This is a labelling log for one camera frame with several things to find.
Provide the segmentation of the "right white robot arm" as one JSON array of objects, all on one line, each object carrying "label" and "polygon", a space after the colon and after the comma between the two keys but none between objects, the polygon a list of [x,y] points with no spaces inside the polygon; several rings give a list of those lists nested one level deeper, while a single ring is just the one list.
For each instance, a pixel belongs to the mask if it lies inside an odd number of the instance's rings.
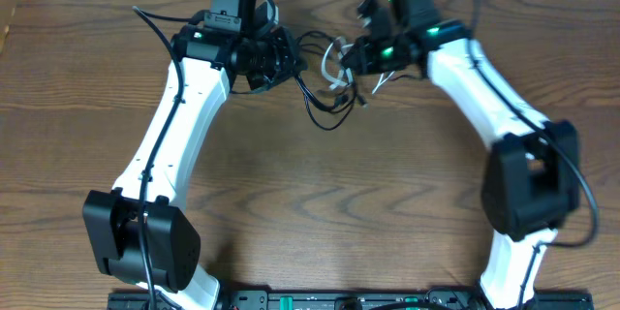
[{"label": "right white robot arm", "polygon": [[493,228],[479,284],[486,306],[518,309],[535,296],[545,250],[579,206],[578,139],[568,121],[552,122],[525,102],[492,66],[473,29],[443,19],[433,0],[363,0],[369,33],[342,57],[358,75],[417,65],[472,124],[487,150],[481,186]]}]

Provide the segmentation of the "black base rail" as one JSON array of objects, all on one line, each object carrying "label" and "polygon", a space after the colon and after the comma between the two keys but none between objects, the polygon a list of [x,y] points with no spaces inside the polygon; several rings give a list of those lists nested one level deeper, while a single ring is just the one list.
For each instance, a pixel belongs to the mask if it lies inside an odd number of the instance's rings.
[{"label": "black base rail", "polygon": [[[114,293],[108,295],[108,310],[148,309],[148,294]],[[436,288],[416,293],[276,293],[244,290],[220,294],[214,309],[239,310],[339,310],[375,309],[392,303],[407,302],[403,309],[428,309],[435,304],[446,309],[492,309],[481,294],[466,289]],[[580,292],[537,293],[521,309],[595,309],[592,296]]]}]

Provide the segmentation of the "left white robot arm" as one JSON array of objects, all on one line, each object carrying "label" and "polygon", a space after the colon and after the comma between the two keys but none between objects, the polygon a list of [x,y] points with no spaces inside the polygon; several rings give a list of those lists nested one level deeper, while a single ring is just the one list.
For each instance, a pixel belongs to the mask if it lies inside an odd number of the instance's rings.
[{"label": "left white robot arm", "polygon": [[193,168],[238,77],[257,94],[305,68],[273,0],[212,0],[181,24],[164,39],[166,88],[139,149],[112,188],[89,192],[82,208],[99,270],[137,288],[110,294],[111,309],[223,306],[185,214]]}]

